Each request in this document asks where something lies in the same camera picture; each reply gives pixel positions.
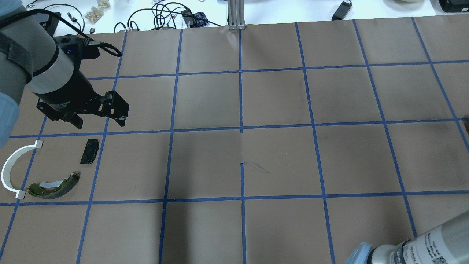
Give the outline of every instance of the connector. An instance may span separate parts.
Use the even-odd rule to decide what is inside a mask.
[[[76,23],[76,18],[72,17],[72,15],[70,14],[70,12],[67,13],[68,17],[70,18],[70,20],[73,22],[73,23]]]

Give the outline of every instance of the metal part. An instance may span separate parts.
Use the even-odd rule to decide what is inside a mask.
[[[244,0],[228,0],[228,28],[231,30],[246,28]]]
[[[33,183],[28,188],[28,193],[34,197],[42,198],[42,199],[55,199],[63,196],[64,194],[68,193],[75,185],[77,184],[80,176],[78,172],[73,172],[70,177],[64,179],[60,186],[54,189],[45,189],[39,186],[36,183]]]
[[[88,139],[80,164],[92,164],[99,150],[99,140]]]
[[[24,146],[17,151],[13,152],[13,154],[7,159],[5,164],[3,165],[3,169],[1,170],[1,182],[3,186],[8,190],[16,193],[16,198],[18,199],[23,199],[24,196],[26,195],[26,192],[23,190],[18,190],[13,188],[10,182],[10,173],[11,169],[13,168],[13,165],[15,162],[26,152],[36,149],[36,148],[41,148],[42,147],[42,141],[36,140],[34,142],[34,145],[28,145]]]

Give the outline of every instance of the sticker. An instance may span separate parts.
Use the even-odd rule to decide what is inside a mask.
[[[446,247],[441,235],[441,226],[425,233],[403,248],[407,264],[457,264],[458,262]]]

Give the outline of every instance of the small bag of parts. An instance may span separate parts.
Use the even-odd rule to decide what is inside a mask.
[[[109,0],[96,0],[98,2],[98,7],[102,9],[109,9],[111,8],[111,4],[109,3]]]
[[[97,7],[91,7],[91,9],[86,12],[85,18],[88,19],[92,24],[96,23],[104,15],[104,10]]]

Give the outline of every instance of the cable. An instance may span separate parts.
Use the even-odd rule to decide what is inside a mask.
[[[117,26],[118,26],[119,24],[121,24],[121,25],[124,27],[124,30],[127,31],[127,28],[125,27],[124,23],[118,22],[118,23],[114,26],[114,33],[116,33],[116,28],[117,28]]]
[[[21,20],[23,18],[32,16],[34,14],[47,14],[47,15],[53,16],[53,17],[57,18],[58,20],[62,21],[65,25],[69,26],[71,29],[75,30],[80,36],[82,36],[86,39],[90,39],[90,41],[94,41],[92,38],[88,37],[88,35],[83,33],[81,30],[76,28],[74,25],[70,24],[67,20],[65,20],[61,16],[59,16],[59,15],[57,15],[54,12],[51,12],[49,10],[45,10],[45,9],[34,9],[34,10],[21,12],[21,13],[13,15],[11,17],[8,17],[8,18],[0,21],[0,29],[6,27],[8,25],[11,25],[12,23],[14,23],[18,20]],[[109,53],[113,56],[116,56],[116,57],[122,56],[122,53],[120,52],[120,50],[117,49],[116,47],[114,47],[113,45],[109,44],[109,43],[101,42],[101,44],[98,47],[102,48],[104,51],[106,51],[107,53]]]
[[[132,22],[135,24],[135,26],[137,27],[137,31],[140,31],[140,29],[138,28],[138,25],[137,23],[135,23],[135,21],[130,21],[130,28],[132,29],[132,31],[134,30],[134,28],[132,27]]]
[[[152,29],[150,29],[150,30],[151,30],[151,31],[152,31],[152,30],[159,30],[159,29],[162,29],[162,28],[176,29],[176,28],[174,28],[174,27],[163,27],[163,26],[161,26],[161,27],[159,27],[159,28],[152,28]]]
[[[164,1],[164,0],[160,0],[160,1],[156,2],[151,8],[152,8],[152,9],[155,8],[156,5],[158,5],[159,3],[163,2],[163,1]]]
[[[168,6],[167,6],[168,4],[165,4],[165,5],[160,4],[160,5],[162,5],[163,8],[166,8],[166,9],[169,11],[169,8],[168,8]],[[174,21],[173,12],[174,12],[175,10],[179,9],[179,8],[184,8],[184,7],[182,7],[182,6],[181,6],[181,7],[176,7],[175,9],[173,9],[173,10],[172,10],[168,15],[166,15],[166,16],[163,16],[162,12],[160,12],[159,14],[157,14],[157,15],[155,16],[155,18],[153,19],[153,26],[154,26],[155,28],[157,28],[157,26],[159,26],[160,24],[161,24],[161,26],[164,26],[164,25],[166,24],[166,18],[168,18],[169,16],[171,16],[171,21],[173,21],[173,26],[174,26],[174,28],[176,28],[176,22]]]
[[[77,23],[77,24],[78,24],[78,29],[79,29],[80,31],[82,31],[82,32],[83,32],[83,30],[82,30],[82,26],[80,25],[80,23],[79,23],[79,22],[75,22],[75,23]]]
[[[130,17],[129,17],[129,19],[128,19],[128,24],[130,23],[130,19],[132,18],[133,15],[135,15],[135,13],[140,12],[140,11],[145,11],[145,10],[156,10],[156,11],[161,11],[161,12],[174,13],[174,14],[178,14],[178,15],[182,15],[182,16],[192,17],[192,18],[194,18],[194,19],[196,19],[196,20],[202,20],[202,21],[205,21],[205,22],[214,24],[214,25],[219,26],[219,27],[222,26],[222,25],[219,25],[219,24],[214,23],[214,22],[212,22],[212,21],[209,21],[209,20],[207,20],[207,19],[195,17],[195,16],[193,16],[193,15],[191,16],[191,15],[183,14],[183,13],[179,13],[179,12],[166,11],[166,10],[153,9],[153,8],[143,8],[143,9],[139,9],[139,10],[135,11],[134,13],[132,13],[132,14],[130,15]]]
[[[43,9],[47,9],[48,7],[53,7],[53,6],[67,6],[67,7],[71,7],[71,8],[75,8],[75,10],[80,14],[80,16],[82,17],[83,19],[83,31],[85,30],[85,19],[83,18],[83,14],[80,12],[80,10],[78,10],[78,8],[72,6],[72,5],[69,5],[69,4],[52,4],[52,5],[48,5],[46,6],[45,8]]]

